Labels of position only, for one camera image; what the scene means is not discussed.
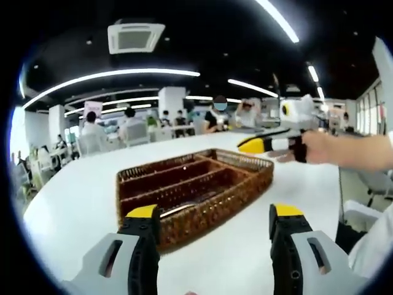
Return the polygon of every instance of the woven tray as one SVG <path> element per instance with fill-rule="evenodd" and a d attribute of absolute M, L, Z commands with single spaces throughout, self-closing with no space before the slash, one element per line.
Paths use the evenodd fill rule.
<path fill-rule="evenodd" d="M 271 184 L 273 169 L 268 160 L 210 149 L 122 170 L 117 173 L 118 223 L 134 208 L 158 204 L 159 248 L 168 249 L 227 220 L 259 197 Z"/>

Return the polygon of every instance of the wicker basket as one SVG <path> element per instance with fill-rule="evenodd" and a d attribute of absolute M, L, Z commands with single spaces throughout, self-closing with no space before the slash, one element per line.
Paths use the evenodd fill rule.
<path fill-rule="evenodd" d="M 239 212 L 269 187 L 273 169 L 268 160 L 210 149 L 120 171 L 119 225 L 132 209 L 156 203 L 168 214 L 160 240 L 160 249 L 168 249 Z"/>

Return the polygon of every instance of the poster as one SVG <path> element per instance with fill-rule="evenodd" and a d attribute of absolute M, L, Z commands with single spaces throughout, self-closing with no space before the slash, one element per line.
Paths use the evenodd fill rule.
<path fill-rule="evenodd" d="M 101 117 L 103 111 L 103 103 L 100 101 L 85 101 L 84 118 L 89 112 L 95 112 L 97 118 Z"/>

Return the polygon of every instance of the hand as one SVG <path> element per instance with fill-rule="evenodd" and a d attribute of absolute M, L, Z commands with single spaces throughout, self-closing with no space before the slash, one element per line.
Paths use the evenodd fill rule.
<path fill-rule="evenodd" d="M 307 131 L 302 136 L 302 143 L 307 146 L 306 161 L 310 164 L 329 163 L 329 143 L 330 135 L 318 132 Z M 269 152 L 270 157 L 277 157 L 280 163 L 295 161 L 293 151 L 274 151 Z"/>

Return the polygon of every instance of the black ceiling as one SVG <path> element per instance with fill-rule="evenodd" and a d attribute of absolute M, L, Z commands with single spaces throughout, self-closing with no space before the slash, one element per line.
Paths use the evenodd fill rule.
<path fill-rule="evenodd" d="M 42 92 L 73 78 L 126 68 L 186 69 L 201 76 L 100 78 L 57 90 L 49 95 L 51 101 L 32 108 L 64 103 L 88 92 L 166 85 L 186 86 L 191 95 L 263 96 L 227 79 L 269 89 L 272 73 L 278 76 L 282 96 L 317 96 L 307 62 L 317 69 L 326 97 L 356 99 L 378 77 L 372 57 L 374 19 L 367 17 L 365 8 L 339 0 L 271 3 L 294 29 L 299 43 L 292 43 L 256 0 L 62 2 L 42 21 L 41 35 L 26 57 L 29 88 Z M 107 27 L 121 18 L 166 26 L 153 53 L 109 54 Z M 289 84 L 301 92 L 287 93 Z"/>

